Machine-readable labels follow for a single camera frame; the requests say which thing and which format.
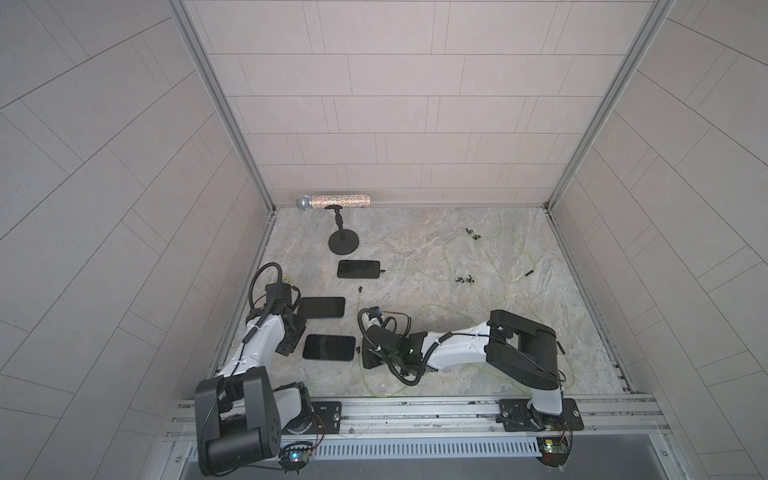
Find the tiled wall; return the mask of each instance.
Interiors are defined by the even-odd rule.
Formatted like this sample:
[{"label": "tiled wall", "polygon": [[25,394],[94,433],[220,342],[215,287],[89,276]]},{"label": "tiled wall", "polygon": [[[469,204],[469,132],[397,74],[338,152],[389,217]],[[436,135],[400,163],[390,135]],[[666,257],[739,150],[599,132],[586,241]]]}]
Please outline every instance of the tiled wall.
[{"label": "tiled wall", "polygon": [[0,477],[136,479],[265,216],[162,0],[0,3]]},{"label": "tiled wall", "polygon": [[699,479],[768,478],[766,25],[678,0],[554,211]]},{"label": "tiled wall", "polygon": [[541,204],[650,2],[186,2],[274,200]]}]

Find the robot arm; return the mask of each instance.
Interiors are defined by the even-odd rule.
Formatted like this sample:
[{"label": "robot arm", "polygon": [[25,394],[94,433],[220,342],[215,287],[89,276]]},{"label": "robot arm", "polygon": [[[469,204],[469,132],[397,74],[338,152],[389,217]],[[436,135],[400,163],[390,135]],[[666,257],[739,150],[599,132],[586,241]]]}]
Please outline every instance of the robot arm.
[{"label": "robot arm", "polygon": [[[376,308],[361,310],[358,324],[364,333],[362,355],[367,369],[385,363],[401,382],[415,385],[426,367],[440,370],[459,363],[486,362],[531,387],[536,412],[562,413],[557,336],[546,325],[493,310],[488,322],[472,328],[405,336],[385,328]],[[511,344],[515,336],[516,348]]]}]

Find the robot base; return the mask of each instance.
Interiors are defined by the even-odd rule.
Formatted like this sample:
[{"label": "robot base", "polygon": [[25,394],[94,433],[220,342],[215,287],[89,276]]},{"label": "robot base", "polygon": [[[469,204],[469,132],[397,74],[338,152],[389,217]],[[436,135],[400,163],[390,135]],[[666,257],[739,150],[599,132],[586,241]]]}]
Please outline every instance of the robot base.
[{"label": "robot base", "polygon": [[505,432],[541,432],[543,430],[562,431],[568,425],[571,431],[584,430],[584,421],[573,399],[563,399],[563,412],[560,415],[532,412],[528,399],[505,399],[498,403],[501,416],[496,422],[504,424]]}]

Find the phone screen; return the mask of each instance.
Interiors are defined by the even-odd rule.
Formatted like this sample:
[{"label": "phone screen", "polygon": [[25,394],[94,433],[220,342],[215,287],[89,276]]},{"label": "phone screen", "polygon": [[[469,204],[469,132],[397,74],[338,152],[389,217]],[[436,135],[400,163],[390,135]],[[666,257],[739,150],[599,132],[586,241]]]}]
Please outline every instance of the phone screen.
[{"label": "phone screen", "polygon": [[341,318],[344,316],[343,296],[305,296],[299,302],[299,316],[311,318]]},{"label": "phone screen", "polygon": [[339,278],[379,278],[381,263],[378,260],[339,260]]},{"label": "phone screen", "polygon": [[350,362],[355,358],[355,337],[307,335],[302,356],[307,360]]}]

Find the vent grille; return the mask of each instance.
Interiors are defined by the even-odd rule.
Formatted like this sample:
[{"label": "vent grille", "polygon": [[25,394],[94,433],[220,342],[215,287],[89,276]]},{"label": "vent grille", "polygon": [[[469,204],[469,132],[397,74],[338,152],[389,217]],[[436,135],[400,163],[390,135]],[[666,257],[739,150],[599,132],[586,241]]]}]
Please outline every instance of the vent grille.
[{"label": "vent grille", "polygon": [[536,438],[500,439],[327,439],[313,458],[360,460],[375,458],[540,457]]}]

